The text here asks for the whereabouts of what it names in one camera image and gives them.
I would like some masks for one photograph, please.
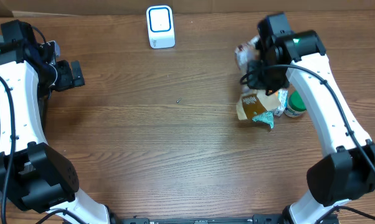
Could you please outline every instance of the teal object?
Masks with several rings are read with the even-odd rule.
[[[273,111],[263,112],[262,114],[253,117],[252,121],[254,122],[261,121],[265,124],[269,124],[270,129],[272,129],[273,128]]]

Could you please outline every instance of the wooden tabletop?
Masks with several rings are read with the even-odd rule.
[[[150,48],[145,16],[22,19],[82,66],[86,85],[52,94],[45,130],[80,187],[123,218],[251,216],[296,202],[321,159],[309,116],[283,115],[269,131],[235,112],[234,49],[267,14],[176,14],[176,46],[166,50]],[[375,11],[287,17],[293,30],[319,33],[337,84],[375,141]],[[375,192],[349,205],[375,215]],[[340,214],[342,223],[372,223]],[[43,216],[8,205],[9,223]]]

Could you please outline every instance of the table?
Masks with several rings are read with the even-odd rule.
[[[86,85],[52,95],[45,130],[81,188],[123,218],[251,216],[296,202],[321,159],[309,116],[276,118],[269,131],[235,113],[234,49],[269,13],[176,14],[176,46],[166,50],[150,49],[145,16],[21,19],[56,40],[63,59],[81,63]],[[375,141],[375,11],[287,17],[293,30],[319,33],[337,84]],[[375,192],[349,205],[375,215]],[[9,223],[43,216],[8,205]]]

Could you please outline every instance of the jar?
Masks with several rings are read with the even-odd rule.
[[[285,109],[285,114],[291,118],[296,118],[305,113],[306,107],[302,101],[300,95],[297,91],[294,91],[293,94],[287,100],[287,106]]]

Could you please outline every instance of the green jar lid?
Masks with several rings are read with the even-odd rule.
[[[288,104],[295,111],[299,111],[299,112],[306,111],[304,102],[302,101],[297,91],[294,91],[294,93],[289,97]]]

